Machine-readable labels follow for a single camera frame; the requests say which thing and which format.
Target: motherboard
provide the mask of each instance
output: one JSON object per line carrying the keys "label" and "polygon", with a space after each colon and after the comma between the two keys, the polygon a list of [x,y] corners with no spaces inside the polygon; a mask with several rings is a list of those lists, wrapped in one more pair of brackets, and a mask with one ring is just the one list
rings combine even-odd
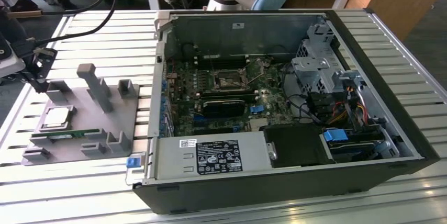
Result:
{"label": "motherboard", "polygon": [[259,131],[294,122],[282,89],[286,64],[248,55],[167,64],[175,136]]}

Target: sticker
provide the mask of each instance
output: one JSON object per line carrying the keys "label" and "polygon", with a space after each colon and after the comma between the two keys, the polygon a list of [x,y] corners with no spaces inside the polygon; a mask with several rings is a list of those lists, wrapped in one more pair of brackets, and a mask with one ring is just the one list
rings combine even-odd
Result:
{"label": "sticker", "polygon": [[232,24],[234,29],[243,29],[246,27],[246,24]]}
{"label": "sticker", "polygon": [[196,139],[182,139],[180,140],[180,148],[195,147],[196,143],[198,143]]}
{"label": "sticker", "polygon": [[200,175],[240,172],[243,170],[238,140],[206,143],[195,142],[195,145],[198,154],[198,173]]}

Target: barcode sticker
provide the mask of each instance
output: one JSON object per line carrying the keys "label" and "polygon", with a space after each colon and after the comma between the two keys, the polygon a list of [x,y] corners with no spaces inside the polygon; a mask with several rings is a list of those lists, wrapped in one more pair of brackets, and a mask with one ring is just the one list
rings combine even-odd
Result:
{"label": "barcode sticker", "polygon": [[180,148],[196,147],[196,143],[198,143],[196,139],[182,139],[180,140]]}

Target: white label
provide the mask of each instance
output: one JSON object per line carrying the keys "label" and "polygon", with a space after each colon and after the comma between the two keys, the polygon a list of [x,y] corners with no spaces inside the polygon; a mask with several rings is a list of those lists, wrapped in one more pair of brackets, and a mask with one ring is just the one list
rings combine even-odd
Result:
{"label": "white label", "polygon": [[242,24],[242,23],[232,24],[234,29],[243,29],[244,27],[246,27],[246,24]]}
{"label": "white label", "polygon": [[198,143],[196,139],[182,139],[180,140],[180,148],[196,147],[196,143]]}
{"label": "white label", "polygon": [[50,139],[71,139],[72,136],[70,134],[67,135],[56,135],[56,136],[48,136]]}

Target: yellow wire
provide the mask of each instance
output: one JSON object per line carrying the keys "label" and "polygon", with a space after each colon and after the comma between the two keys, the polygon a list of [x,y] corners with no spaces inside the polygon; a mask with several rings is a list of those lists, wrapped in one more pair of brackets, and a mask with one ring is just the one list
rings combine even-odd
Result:
{"label": "yellow wire", "polygon": [[332,119],[331,122],[327,123],[327,124],[330,125],[330,124],[332,124],[334,122],[336,122],[338,120],[340,120],[340,119],[344,117],[346,114],[347,114],[347,111],[343,111],[343,113],[342,113],[340,115],[338,115],[336,118]]}

